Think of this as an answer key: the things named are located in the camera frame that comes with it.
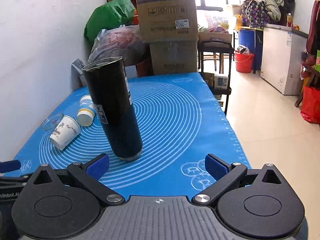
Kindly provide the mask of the black tumbler cup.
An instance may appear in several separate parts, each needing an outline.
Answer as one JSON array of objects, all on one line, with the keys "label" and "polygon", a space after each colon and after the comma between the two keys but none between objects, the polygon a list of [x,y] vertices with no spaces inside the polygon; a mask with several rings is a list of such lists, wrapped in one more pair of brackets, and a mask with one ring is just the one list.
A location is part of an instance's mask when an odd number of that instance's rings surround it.
[{"label": "black tumbler cup", "polygon": [[82,73],[114,155],[123,161],[138,159],[143,142],[123,58],[109,57],[95,61],[86,65]]}]

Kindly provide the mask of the white paper cup with print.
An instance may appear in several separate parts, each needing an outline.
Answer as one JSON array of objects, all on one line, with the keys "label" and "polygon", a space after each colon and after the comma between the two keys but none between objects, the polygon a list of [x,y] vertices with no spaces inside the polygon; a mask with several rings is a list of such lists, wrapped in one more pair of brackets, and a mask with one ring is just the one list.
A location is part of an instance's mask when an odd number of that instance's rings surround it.
[{"label": "white paper cup with print", "polygon": [[80,126],[68,115],[65,115],[51,133],[50,142],[60,151],[80,134]]}]

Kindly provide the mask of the blue white paper cup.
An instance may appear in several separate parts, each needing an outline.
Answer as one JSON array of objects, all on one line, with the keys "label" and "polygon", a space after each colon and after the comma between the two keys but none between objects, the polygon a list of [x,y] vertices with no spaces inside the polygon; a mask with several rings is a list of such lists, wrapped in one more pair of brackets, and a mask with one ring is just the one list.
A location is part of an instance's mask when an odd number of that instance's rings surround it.
[{"label": "blue white paper cup", "polygon": [[90,95],[84,95],[79,101],[79,109],[77,113],[77,122],[79,125],[87,127],[93,124],[95,117],[95,109]]}]

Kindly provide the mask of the clear glass jar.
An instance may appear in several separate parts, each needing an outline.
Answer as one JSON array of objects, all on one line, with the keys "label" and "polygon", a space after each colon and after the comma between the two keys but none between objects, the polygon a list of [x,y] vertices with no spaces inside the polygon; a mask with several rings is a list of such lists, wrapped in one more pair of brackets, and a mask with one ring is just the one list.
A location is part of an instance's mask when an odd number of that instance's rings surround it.
[{"label": "clear glass jar", "polygon": [[57,125],[60,123],[63,117],[63,113],[50,115],[47,119],[45,119],[42,122],[41,128],[47,133],[52,133],[52,131],[57,127]]}]

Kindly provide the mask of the red plastic bucket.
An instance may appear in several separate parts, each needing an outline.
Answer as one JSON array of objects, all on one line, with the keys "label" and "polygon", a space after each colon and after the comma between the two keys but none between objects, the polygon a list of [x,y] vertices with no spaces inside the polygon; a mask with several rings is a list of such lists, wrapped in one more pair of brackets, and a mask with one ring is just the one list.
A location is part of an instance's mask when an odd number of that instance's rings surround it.
[{"label": "red plastic bucket", "polygon": [[243,45],[238,45],[234,52],[234,61],[236,71],[240,73],[249,74],[252,71],[254,54],[250,49]]}]

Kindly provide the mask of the white chest freezer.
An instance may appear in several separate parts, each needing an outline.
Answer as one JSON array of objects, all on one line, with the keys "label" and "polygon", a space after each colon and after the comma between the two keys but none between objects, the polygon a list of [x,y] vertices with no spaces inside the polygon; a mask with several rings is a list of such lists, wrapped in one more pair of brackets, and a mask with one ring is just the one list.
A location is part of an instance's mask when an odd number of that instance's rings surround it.
[{"label": "white chest freezer", "polygon": [[300,68],[307,38],[306,33],[290,27],[264,26],[260,77],[283,95],[297,96],[302,91]]}]

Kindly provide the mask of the blue plastic barrel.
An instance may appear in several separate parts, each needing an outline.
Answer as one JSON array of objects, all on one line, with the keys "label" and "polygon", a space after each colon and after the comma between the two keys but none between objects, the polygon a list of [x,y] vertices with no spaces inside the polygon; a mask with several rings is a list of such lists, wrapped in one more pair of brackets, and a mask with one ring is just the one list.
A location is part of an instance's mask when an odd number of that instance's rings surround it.
[{"label": "blue plastic barrel", "polygon": [[238,32],[239,45],[246,46],[254,54],[253,73],[261,68],[263,55],[263,29],[242,27]]}]

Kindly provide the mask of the black metal rack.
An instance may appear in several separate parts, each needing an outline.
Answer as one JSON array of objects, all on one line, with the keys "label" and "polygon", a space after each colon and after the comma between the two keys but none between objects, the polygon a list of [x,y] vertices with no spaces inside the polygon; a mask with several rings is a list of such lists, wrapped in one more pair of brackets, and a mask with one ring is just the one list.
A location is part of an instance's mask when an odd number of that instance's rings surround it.
[{"label": "black metal rack", "polygon": [[[205,53],[212,54],[210,61],[214,62],[214,72],[206,73],[204,71],[204,55]],[[202,78],[205,80],[210,91],[214,96],[225,95],[226,100],[223,103],[225,108],[224,113],[227,115],[229,96],[231,95],[231,68],[232,59],[234,56],[234,48],[231,42],[221,40],[204,40],[199,41],[197,44],[197,55],[198,55],[198,70]],[[224,73],[224,55],[228,56],[228,75]]]}]

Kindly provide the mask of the clear plastic bag with clothes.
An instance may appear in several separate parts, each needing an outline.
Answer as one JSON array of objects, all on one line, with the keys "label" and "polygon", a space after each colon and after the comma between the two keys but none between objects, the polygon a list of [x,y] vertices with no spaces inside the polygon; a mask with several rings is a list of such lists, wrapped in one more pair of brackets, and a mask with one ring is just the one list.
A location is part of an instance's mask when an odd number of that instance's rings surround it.
[{"label": "clear plastic bag with clothes", "polygon": [[94,40],[89,63],[109,57],[122,57],[125,66],[137,65],[150,56],[149,45],[142,40],[138,25],[112,30],[102,29]]}]

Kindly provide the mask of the lower cardboard box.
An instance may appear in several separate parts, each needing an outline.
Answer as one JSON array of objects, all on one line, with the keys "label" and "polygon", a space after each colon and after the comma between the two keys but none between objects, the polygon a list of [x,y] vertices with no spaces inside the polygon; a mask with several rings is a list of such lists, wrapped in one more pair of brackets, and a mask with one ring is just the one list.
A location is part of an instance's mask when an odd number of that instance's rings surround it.
[{"label": "lower cardboard box", "polygon": [[155,75],[197,72],[196,41],[166,41],[150,43]]}]

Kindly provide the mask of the cardboard box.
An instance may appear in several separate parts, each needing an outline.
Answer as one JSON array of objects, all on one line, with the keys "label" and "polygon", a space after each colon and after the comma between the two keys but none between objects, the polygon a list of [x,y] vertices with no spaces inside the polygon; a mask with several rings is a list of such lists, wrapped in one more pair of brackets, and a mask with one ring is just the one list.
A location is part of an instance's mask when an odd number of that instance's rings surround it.
[{"label": "cardboard box", "polygon": [[145,42],[197,41],[195,0],[136,0]]},{"label": "cardboard box", "polygon": [[197,72],[196,41],[166,41],[150,43],[155,75]]}]

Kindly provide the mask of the floral fabric bag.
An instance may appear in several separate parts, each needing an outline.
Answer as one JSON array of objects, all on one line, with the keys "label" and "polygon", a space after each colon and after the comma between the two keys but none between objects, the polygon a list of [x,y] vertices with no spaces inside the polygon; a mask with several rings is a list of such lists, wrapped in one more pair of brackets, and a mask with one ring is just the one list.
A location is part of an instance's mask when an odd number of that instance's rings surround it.
[{"label": "floral fabric bag", "polygon": [[242,5],[242,23],[250,28],[262,28],[271,22],[264,1],[245,0]]}]

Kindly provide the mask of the green plastic bag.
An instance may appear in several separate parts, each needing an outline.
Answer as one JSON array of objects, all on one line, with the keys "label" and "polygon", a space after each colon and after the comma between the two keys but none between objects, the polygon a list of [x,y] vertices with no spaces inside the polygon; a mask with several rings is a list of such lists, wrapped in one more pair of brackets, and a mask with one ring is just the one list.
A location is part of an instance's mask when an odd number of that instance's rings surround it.
[{"label": "green plastic bag", "polygon": [[84,38],[93,45],[102,29],[115,29],[121,25],[131,25],[135,15],[135,7],[130,0],[112,0],[97,7],[88,19]]}]

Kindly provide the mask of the upper cardboard box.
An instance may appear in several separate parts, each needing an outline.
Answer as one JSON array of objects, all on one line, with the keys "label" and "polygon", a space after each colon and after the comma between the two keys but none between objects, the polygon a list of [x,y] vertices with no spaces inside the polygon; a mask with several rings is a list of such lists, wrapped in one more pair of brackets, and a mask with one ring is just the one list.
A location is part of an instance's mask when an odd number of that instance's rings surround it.
[{"label": "upper cardboard box", "polygon": [[136,0],[145,42],[197,41],[195,0]]}]

